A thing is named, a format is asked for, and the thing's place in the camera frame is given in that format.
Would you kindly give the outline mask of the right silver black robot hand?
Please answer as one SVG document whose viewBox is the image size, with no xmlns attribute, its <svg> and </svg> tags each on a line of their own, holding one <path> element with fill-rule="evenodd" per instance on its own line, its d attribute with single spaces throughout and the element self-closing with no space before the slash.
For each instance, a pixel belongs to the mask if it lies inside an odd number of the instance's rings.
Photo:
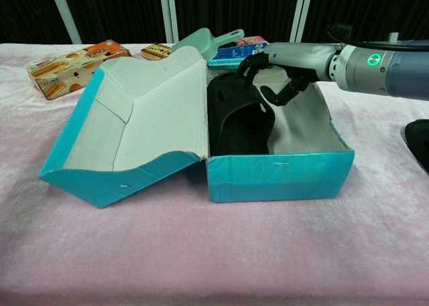
<svg viewBox="0 0 429 306">
<path fill-rule="evenodd" d="M 337 52 L 336 44 L 276 42 L 266 45 L 261 52 L 247 56 L 238 66 L 235 78 L 244 77 L 244 87 L 253 84 L 262 69 L 277 66 L 285 70 L 290 81 L 275 93 L 270 87 L 260 91 L 269 103 L 284 106 L 313 82 L 329 81 L 330 61 Z"/>
</svg>

